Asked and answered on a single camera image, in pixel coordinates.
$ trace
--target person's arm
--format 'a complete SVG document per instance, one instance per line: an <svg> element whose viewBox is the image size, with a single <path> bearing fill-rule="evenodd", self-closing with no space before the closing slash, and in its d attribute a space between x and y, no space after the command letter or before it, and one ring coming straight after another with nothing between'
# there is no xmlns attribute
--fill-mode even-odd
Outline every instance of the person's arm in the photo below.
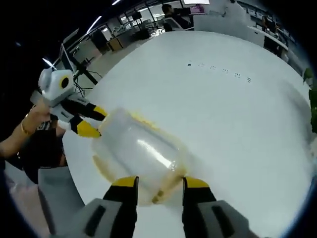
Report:
<svg viewBox="0 0 317 238"><path fill-rule="evenodd" d="M17 154L24 142L32 135L36 128L50 119L50 109L40 101L22 122L14 129L11 136L0 142L0 157L8 158Z"/></svg>

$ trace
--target plastic container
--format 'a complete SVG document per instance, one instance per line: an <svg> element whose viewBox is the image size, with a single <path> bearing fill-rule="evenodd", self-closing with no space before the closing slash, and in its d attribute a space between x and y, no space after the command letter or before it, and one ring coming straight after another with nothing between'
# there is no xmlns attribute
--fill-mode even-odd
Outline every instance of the plastic container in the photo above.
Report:
<svg viewBox="0 0 317 238"><path fill-rule="evenodd" d="M99 132L92 142L96 166L111 183L139 176L139 205L162 203L182 187L189 153L177 138L124 109L110 113Z"/></svg>

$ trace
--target white round table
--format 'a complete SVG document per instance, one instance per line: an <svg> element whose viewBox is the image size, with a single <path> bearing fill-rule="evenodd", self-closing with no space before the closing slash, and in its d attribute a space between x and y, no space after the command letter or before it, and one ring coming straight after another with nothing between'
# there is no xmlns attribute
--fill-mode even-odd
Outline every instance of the white round table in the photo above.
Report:
<svg viewBox="0 0 317 238"><path fill-rule="evenodd" d="M171 32L121 60L88 99L123 107L180 138L205 180L260 236L278 237L294 221L310 182L308 86L277 56L210 32ZM68 166L85 204L110 183L92 160L91 139L67 132ZM138 207L134 237L185 237L180 211Z"/></svg>

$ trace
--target gold bracelet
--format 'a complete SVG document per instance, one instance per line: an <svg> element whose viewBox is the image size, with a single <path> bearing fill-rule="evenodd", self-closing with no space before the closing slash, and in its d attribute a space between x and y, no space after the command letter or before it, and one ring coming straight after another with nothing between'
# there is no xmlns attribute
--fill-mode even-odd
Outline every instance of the gold bracelet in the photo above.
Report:
<svg viewBox="0 0 317 238"><path fill-rule="evenodd" d="M27 135L27 136L31 136L33 133L28 132L28 131L24 128L23 123L24 123L24 120L22 120L22 122L21 122L21 130L22 130L23 134L25 134L25 135Z"/></svg>

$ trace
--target person's hand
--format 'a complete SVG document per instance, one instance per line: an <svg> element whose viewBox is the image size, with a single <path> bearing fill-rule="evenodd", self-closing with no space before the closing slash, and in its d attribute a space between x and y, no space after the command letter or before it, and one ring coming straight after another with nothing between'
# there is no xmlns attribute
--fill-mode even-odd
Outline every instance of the person's hand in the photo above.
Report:
<svg viewBox="0 0 317 238"><path fill-rule="evenodd" d="M50 108L45 105L44 100L40 99L36 106L30 110L23 120L23 126L29 133L35 132L36 128L43 122L51 119Z"/></svg>

